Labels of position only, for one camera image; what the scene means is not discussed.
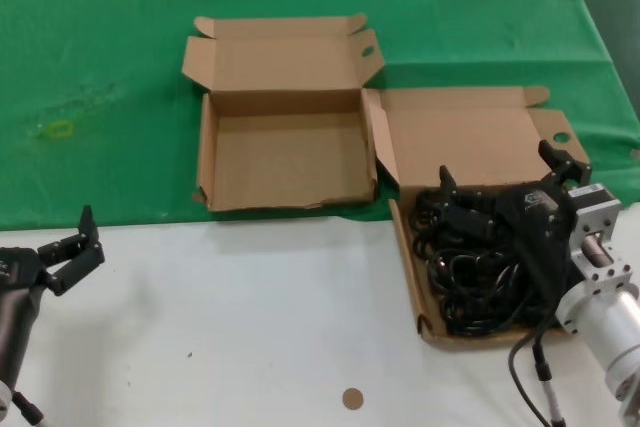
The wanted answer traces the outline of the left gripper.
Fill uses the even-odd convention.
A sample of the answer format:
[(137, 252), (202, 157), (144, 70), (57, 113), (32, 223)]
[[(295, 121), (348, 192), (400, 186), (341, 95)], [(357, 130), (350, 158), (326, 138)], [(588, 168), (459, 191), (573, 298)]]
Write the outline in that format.
[(1, 248), (1, 291), (43, 287), (62, 296), (91, 274), (105, 256), (90, 205), (85, 205), (78, 233), (37, 249)]

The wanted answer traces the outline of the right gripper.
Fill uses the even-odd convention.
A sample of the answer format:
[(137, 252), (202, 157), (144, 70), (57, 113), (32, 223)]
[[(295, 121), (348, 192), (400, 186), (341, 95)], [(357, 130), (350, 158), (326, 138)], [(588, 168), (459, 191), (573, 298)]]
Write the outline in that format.
[[(585, 282), (587, 293), (627, 291), (632, 268), (615, 255), (612, 234), (621, 202), (601, 183), (590, 184), (592, 168), (547, 140), (538, 154), (549, 168), (542, 181), (511, 187), (498, 195), (496, 217), (543, 298), (558, 305)], [(445, 165), (439, 167), (441, 207), (438, 228), (461, 237), (493, 237), (495, 224), (481, 192), (458, 192)], [(566, 190), (573, 181), (579, 187)]]

